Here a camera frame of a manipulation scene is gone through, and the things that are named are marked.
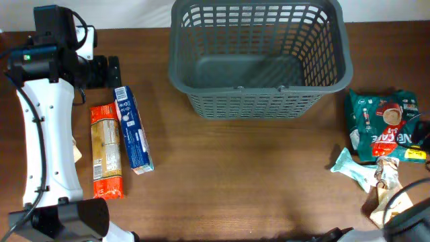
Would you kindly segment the green Nescafe coffee bag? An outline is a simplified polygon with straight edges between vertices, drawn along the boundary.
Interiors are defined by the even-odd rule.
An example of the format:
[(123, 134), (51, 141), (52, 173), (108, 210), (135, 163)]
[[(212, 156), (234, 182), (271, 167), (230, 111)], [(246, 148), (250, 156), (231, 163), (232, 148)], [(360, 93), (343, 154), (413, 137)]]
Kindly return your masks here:
[(426, 162), (427, 154), (412, 140), (418, 114), (416, 95), (410, 91), (370, 95), (350, 90), (345, 98), (351, 144), (364, 162), (375, 162), (382, 156)]

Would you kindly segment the beige Pantree snack bag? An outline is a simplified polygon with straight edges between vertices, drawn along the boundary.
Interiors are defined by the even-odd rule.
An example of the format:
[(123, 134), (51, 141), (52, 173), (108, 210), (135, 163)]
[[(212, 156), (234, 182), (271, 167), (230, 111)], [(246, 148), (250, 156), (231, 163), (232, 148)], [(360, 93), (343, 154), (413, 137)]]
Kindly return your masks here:
[[(399, 159), (387, 156), (381, 156), (377, 160), (378, 167), (375, 173), (375, 178), (377, 179), (376, 189), (379, 204), (370, 214), (370, 219), (379, 229), (384, 225), (383, 215), (386, 205), (395, 193), (402, 189), (402, 185), (398, 179), (399, 162)], [(386, 215), (386, 222), (412, 206), (413, 203), (409, 196), (406, 193), (403, 193), (389, 206)]]

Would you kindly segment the mint green snack wrapper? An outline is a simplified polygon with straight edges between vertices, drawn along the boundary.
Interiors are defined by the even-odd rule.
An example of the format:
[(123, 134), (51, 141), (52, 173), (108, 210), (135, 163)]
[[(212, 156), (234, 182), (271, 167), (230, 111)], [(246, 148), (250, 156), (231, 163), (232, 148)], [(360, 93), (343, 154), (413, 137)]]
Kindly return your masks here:
[(356, 163), (347, 148), (344, 148), (338, 156), (335, 164), (330, 168), (332, 173), (342, 173), (354, 179), (361, 188), (369, 193), (372, 187), (376, 187), (377, 179), (375, 173), (377, 165), (360, 165)]

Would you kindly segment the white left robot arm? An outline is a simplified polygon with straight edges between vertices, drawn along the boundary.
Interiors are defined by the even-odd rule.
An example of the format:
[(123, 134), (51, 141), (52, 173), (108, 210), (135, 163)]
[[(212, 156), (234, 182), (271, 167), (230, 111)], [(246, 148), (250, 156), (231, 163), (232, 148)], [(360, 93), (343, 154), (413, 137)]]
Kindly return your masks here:
[(90, 76), (94, 44), (29, 44), (1, 53), (24, 117), (26, 189), (9, 230), (30, 241), (138, 241), (110, 220), (101, 198), (86, 200), (73, 154), (75, 88)]

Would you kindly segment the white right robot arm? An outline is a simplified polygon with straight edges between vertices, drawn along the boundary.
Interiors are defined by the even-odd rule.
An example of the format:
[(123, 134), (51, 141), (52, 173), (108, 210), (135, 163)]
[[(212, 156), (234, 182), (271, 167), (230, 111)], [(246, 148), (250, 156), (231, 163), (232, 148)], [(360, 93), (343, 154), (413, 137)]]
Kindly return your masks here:
[[(422, 141), (420, 150), (429, 151), (429, 120), (417, 122), (412, 140), (418, 142)], [(343, 230), (334, 228), (320, 237), (311, 238), (309, 242), (429, 241), (429, 198), (413, 205), (411, 208), (406, 209), (404, 212), (401, 212), (385, 223), (389, 206), (391, 206), (397, 198), (400, 198), (400, 195), (424, 183), (429, 183), (429, 177), (414, 181), (394, 194), (384, 208), (382, 229), (375, 231), (357, 231), (351, 228)]]

